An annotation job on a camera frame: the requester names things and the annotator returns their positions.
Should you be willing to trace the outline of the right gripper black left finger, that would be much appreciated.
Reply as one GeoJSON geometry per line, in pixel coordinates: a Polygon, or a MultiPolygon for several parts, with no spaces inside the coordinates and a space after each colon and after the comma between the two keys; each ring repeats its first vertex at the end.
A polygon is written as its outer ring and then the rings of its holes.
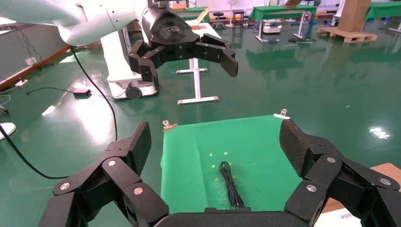
{"type": "Polygon", "coordinates": [[[54,186],[39,225],[86,227],[114,203],[132,226],[155,226],[169,207],[141,179],[150,150],[149,123],[140,122],[130,137],[111,142],[97,161],[54,186]]]}

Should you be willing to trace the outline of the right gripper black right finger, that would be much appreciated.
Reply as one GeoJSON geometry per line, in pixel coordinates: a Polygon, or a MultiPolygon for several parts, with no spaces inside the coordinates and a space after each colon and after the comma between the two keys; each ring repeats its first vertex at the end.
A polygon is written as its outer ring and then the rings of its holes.
{"type": "Polygon", "coordinates": [[[401,224],[400,184],[345,157],[331,142],[304,133],[291,119],[279,131],[282,151],[302,179],[284,211],[313,226],[329,199],[337,200],[364,227],[401,224]]]}

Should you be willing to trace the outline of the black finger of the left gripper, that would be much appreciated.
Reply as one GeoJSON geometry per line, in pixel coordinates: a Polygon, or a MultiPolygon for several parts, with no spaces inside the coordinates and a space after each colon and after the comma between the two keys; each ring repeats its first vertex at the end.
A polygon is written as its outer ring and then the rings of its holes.
{"type": "Polygon", "coordinates": [[[231,43],[214,35],[204,33],[194,44],[194,56],[198,59],[219,63],[230,77],[238,74],[238,61],[231,43]]]}
{"type": "Polygon", "coordinates": [[[129,65],[133,72],[141,75],[142,81],[159,86],[157,68],[166,62],[165,46],[151,47],[144,40],[138,40],[128,54],[129,65]]]}

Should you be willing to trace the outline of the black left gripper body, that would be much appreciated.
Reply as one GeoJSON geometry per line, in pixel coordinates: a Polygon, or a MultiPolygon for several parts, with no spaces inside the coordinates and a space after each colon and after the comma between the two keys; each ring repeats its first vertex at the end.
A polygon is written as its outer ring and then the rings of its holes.
{"type": "Polygon", "coordinates": [[[195,57],[200,36],[171,8],[148,7],[141,19],[155,55],[152,61],[179,61],[195,57]]]}

